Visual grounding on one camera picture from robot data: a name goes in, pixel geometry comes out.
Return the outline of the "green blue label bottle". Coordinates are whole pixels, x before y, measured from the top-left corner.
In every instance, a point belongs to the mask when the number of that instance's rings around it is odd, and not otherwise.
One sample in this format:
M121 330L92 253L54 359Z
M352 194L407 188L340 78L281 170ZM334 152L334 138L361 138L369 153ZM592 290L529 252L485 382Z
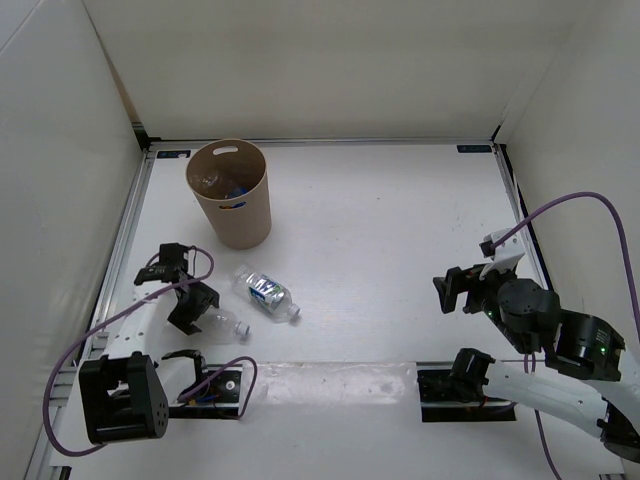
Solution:
M232 274L233 289L274 321L294 322L300 307L282 283L247 264Z

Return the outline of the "clear unlabelled plastic bottle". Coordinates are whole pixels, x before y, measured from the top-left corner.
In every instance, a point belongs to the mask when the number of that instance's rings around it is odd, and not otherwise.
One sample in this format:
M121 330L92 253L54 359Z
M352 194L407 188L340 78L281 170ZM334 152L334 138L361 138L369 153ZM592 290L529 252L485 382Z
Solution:
M230 311L213 307L196 321L196 326L214 344L243 344L251 337L251 327L247 323L241 322Z

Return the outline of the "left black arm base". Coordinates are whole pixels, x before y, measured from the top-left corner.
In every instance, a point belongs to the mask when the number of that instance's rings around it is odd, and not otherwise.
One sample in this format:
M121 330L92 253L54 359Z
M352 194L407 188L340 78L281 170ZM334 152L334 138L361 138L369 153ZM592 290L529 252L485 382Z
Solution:
M170 419L233 420L240 412L243 367L226 369L201 390L194 400L174 404L169 408Z

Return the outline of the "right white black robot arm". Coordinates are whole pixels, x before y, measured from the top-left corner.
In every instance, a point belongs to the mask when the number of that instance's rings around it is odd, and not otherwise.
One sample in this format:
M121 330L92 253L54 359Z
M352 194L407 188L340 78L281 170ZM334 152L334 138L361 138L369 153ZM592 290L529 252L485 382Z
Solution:
M559 296L514 271L453 267L433 280L443 313L467 296L467 314L484 313L515 348L544 356L547 368L592 388L538 379L473 348L459 350L447 387L460 401L494 397L563 420L599 439L611 453L639 460L639 363L605 320L561 307Z

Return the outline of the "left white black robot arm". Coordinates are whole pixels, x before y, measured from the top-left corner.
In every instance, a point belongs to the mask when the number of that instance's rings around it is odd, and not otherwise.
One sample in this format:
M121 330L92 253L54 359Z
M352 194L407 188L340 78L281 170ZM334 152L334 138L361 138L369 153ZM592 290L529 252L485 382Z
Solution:
M136 309L96 360L79 371L79 387L89 441L94 445L164 436L170 406L183 395L204 397L211 377L196 350L167 352L163 330L199 333L196 322L219 306L217 291L189 273L192 249L162 244L134 279Z

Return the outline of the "blue label plastic bottle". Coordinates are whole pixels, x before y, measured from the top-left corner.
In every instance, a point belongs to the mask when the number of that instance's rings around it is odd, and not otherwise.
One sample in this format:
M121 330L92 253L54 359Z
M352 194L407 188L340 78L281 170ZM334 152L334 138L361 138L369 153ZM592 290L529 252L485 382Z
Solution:
M248 192L229 175L218 170L190 175L189 184L196 193L210 200L233 200Z

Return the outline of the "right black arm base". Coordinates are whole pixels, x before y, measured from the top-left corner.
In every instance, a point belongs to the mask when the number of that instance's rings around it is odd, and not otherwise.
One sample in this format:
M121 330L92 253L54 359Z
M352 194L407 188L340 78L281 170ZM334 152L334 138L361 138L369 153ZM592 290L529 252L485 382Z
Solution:
M514 422L513 402L454 384L446 369L420 369L417 385L423 423Z

